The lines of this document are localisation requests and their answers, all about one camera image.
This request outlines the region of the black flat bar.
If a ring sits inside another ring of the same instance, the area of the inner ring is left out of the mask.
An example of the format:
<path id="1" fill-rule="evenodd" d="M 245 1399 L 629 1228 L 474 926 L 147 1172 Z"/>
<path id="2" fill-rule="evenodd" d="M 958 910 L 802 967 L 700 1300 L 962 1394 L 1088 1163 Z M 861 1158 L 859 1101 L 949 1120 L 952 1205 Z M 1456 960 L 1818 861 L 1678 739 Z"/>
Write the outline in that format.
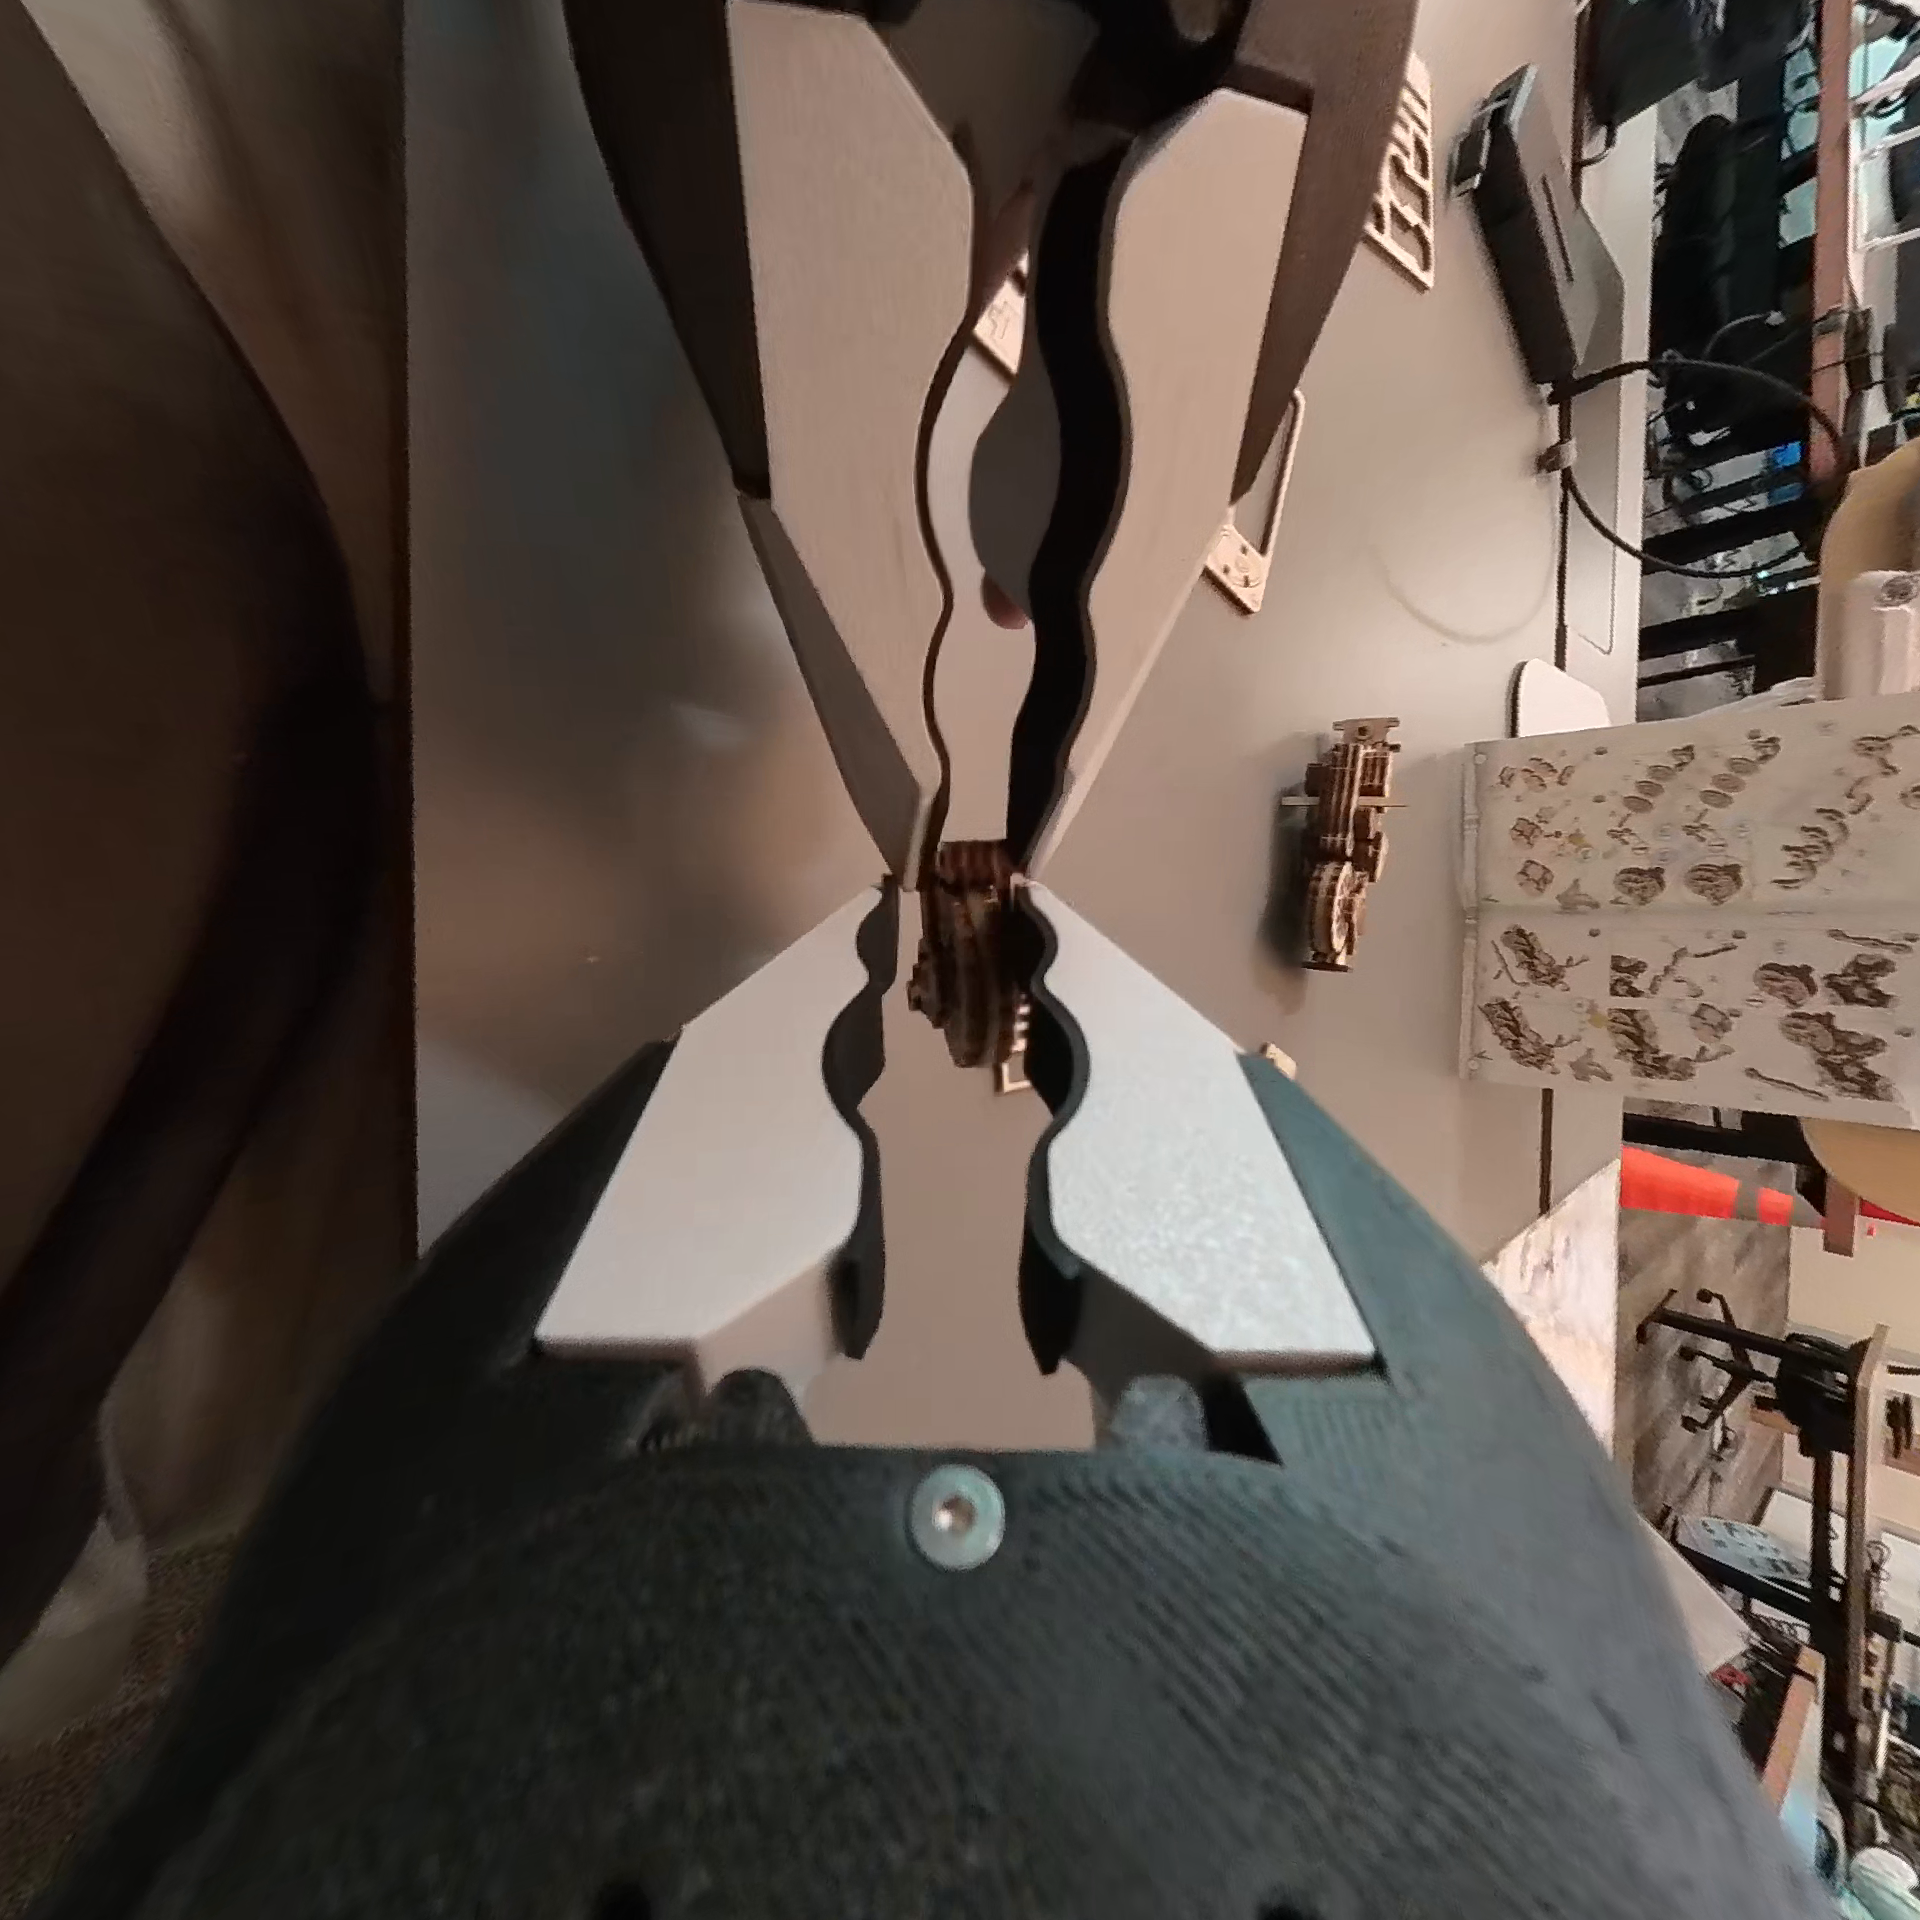
<path id="1" fill-rule="evenodd" d="M 1625 280 L 1578 198 L 1536 64 L 1476 103 L 1448 188 L 1473 206 L 1530 381 L 1557 394 L 1596 374 L 1622 339 Z"/>

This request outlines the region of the printed instruction booklet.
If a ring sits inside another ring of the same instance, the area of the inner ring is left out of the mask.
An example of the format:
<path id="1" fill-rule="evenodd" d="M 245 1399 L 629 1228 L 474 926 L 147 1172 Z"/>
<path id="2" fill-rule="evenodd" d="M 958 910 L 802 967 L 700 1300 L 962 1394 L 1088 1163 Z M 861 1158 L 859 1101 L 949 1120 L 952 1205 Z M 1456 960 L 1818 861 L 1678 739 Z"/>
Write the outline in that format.
<path id="1" fill-rule="evenodd" d="M 1916 1130 L 1916 693 L 1486 741 L 1462 788 L 1462 1077 Z"/>

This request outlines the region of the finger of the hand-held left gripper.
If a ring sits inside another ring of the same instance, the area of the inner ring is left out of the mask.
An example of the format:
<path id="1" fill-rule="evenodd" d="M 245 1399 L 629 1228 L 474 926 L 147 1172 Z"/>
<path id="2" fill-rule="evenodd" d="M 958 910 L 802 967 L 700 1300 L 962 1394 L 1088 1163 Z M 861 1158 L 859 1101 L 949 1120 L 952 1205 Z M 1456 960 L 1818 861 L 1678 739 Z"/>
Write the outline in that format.
<path id="1" fill-rule="evenodd" d="M 976 316 L 978 188 L 1040 128 L 1029 5 L 734 5 L 731 91 L 766 442 L 744 498 L 838 776 L 918 884 L 949 759 L 931 670 L 953 590 L 929 439 Z"/>
<path id="2" fill-rule="evenodd" d="M 1029 314 L 1059 470 L 1006 804 L 1024 876 L 1059 854 L 1237 498 L 1304 155 L 1306 111 L 1216 88 L 1048 211 Z"/>

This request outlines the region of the wooden sheet with round holes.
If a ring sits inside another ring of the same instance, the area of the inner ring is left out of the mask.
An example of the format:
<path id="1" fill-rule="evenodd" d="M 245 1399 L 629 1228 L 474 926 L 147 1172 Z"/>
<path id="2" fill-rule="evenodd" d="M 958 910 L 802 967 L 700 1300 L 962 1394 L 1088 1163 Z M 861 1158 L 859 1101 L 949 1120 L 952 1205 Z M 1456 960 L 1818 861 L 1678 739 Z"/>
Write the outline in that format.
<path id="1" fill-rule="evenodd" d="M 1026 284 L 1029 256 L 1020 253 L 995 298 L 976 318 L 972 335 L 974 349 L 998 373 L 1006 389 L 1016 384 L 1024 351 Z M 1272 495 L 1265 504 L 1259 532 L 1250 534 L 1241 526 L 1241 510 L 1229 508 L 1204 559 L 1204 578 L 1246 618 L 1259 613 L 1265 606 L 1289 483 L 1304 444 L 1306 415 L 1306 394 L 1296 389 L 1288 402 L 1275 444 L 1261 466 L 1261 472 L 1272 469 Z"/>

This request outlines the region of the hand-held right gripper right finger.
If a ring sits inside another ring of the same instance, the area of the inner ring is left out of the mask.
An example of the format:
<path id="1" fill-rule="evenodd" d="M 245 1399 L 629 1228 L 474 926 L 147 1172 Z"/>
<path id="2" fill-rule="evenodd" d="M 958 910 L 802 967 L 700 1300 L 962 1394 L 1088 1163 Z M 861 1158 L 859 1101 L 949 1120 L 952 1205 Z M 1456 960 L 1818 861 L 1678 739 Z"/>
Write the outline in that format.
<path id="1" fill-rule="evenodd" d="M 1094 1437 L 1278 1437 L 1385 1404 L 1379 1344 L 1249 1056 L 1042 882 L 1020 892 L 1026 1165 L 1020 1312 L 1088 1388 Z"/>

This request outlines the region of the white stand foot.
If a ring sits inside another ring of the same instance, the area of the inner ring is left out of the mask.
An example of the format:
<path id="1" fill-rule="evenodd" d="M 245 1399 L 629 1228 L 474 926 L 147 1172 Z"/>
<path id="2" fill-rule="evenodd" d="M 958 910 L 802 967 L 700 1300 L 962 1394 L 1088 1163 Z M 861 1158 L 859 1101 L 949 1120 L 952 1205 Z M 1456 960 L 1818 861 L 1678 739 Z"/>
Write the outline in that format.
<path id="1" fill-rule="evenodd" d="M 1544 659 L 1522 660 L 1509 684 L 1506 735 L 1562 735 L 1610 730 L 1604 694 Z"/>

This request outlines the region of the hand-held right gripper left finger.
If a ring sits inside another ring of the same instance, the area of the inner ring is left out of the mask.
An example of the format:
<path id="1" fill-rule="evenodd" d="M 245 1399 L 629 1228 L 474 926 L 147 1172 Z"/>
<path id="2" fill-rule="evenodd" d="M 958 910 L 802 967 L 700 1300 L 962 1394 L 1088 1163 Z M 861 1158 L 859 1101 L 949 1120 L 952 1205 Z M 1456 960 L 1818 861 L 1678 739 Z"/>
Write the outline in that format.
<path id="1" fill-rule="evenodd" d="M 795 1397 L 861 1360 L 885 1290 L 883 1070 L 899 890 L 859 892 L 669 1044 L 534 1340 L 656 1360 L 698 1389 L 777 1375 Z"/>

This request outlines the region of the long wooden cutout sheet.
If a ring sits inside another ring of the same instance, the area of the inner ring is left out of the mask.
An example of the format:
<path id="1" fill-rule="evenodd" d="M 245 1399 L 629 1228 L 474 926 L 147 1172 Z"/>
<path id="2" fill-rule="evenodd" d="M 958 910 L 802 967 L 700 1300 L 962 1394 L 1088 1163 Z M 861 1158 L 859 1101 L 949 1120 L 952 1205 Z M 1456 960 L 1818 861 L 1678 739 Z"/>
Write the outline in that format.
<path id="1" fill-rule="evenodd" d="M 1364 242 L 1419 292 L 1435 284 L 1435 140 L 1433 86 L 1419 55 L 1409 55 Z"/>

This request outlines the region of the wooden gear assembly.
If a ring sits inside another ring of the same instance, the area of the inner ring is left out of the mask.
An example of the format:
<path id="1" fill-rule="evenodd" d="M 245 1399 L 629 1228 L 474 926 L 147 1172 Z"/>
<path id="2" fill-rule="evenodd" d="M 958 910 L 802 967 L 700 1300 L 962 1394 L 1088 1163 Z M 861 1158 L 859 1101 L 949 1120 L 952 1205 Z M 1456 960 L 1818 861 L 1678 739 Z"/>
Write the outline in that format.
<path id="1" fill-rule="evenodd" d="M 953 1064 L 989 1070 L 1026 1035 L 1024 948 L 1006 844 L 942 844 L 918 890 L 922 938 L 907 1006 L 942 1035 Z"/>

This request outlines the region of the orange traffic cone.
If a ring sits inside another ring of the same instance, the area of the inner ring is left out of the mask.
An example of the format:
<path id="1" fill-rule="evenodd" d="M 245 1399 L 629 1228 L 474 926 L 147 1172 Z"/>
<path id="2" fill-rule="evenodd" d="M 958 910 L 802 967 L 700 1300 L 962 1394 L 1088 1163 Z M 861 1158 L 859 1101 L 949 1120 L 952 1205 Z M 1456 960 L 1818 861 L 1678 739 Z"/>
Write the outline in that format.
<path id="1" fill-rule="evenodd" d="M 1693 1165 L 1633 1143 L 1621 1151 L 1618 1205 L 1633 1212 L 1753 1221 L 1769 1228 L 1818 1224 L 1818 1213 L 1797 1191 Z"/>

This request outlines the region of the black swivel chair base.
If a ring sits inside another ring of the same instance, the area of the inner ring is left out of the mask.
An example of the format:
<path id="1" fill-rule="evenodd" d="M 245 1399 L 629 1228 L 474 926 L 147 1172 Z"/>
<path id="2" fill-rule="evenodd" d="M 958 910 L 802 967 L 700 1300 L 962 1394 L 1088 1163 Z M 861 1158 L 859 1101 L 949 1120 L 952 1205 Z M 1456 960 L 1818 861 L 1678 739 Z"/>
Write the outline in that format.
<path id="1" fill-rule="evenodd" d="M 1723 1291 L 1710 1286 L 1699 1290 L 1693 1302 L 1689 1312 L 1670 1290 L 1634 1327 L 1638 1346 L 1660 1330 L 1681 1334 L 1678 1356 L 1704 1360 L 1718 1374 L 1717 1397 L 1682 1415 L 1684 1430 L 1704 1432 L 1739 1399 L 1752 1399 L 1785 1421 L 1802 1455 L 1857 1459 L 1861 1420 L 1869 1410 L 1864 1388 L 1868 1342 L 1746 1327 Z"/>

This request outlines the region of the grey desk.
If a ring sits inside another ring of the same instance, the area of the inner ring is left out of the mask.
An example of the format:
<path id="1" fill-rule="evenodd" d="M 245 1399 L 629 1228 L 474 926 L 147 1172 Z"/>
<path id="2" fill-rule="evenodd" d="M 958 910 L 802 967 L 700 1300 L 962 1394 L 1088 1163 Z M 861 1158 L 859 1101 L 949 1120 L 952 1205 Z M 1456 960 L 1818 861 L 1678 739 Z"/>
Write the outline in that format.
<path id="1" fill-rule="evenodd" d="M 638 1044 L 876 876 L 558 5 L 406 5 L 419 1239 Z M 1362 250 L 1259 615 L 1190 592 L 1050 884 L 1307 1090 L 1476 1259 L 1545 1208 L 1544 1095 L 1456 1075 L 1462 750 L 1554 659 L 1560 510 L 1473 211 Z M 1336 722 L 1400 718 L 1350 971 L 1304 967 Z"/>

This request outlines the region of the grey flat board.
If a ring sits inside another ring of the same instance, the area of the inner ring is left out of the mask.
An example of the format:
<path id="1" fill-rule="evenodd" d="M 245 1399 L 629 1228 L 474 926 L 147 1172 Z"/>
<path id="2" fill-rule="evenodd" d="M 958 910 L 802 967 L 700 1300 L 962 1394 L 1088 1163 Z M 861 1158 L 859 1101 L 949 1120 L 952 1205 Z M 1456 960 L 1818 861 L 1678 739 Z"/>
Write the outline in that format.
<path id="1" fill-rule="evenodd" d="M 1630 714 L 1642 656 L 1648 373 L 1633 366 L 1588 387 L 1562 424 L 1573 445 L 1563 478 L 1592 508 L 1563 504 L 1562 664 Z"/>

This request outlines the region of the wooden mechanical model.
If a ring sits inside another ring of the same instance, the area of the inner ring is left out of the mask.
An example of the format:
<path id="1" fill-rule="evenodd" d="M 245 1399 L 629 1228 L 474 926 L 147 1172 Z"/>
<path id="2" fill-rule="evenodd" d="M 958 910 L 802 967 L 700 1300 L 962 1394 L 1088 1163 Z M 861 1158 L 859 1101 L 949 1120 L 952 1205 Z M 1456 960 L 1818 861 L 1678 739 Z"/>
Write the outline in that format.
<path id="1" fill-rule="evenodd" d="M 1388 850 L 1388 821 L 1406 802 L 1394 780 L 1401 754 L 1396 716 L 1336 722 L 1285 804 L 1304 808 L 1304 970 L 1346 974 L 1364 910 Z"/>

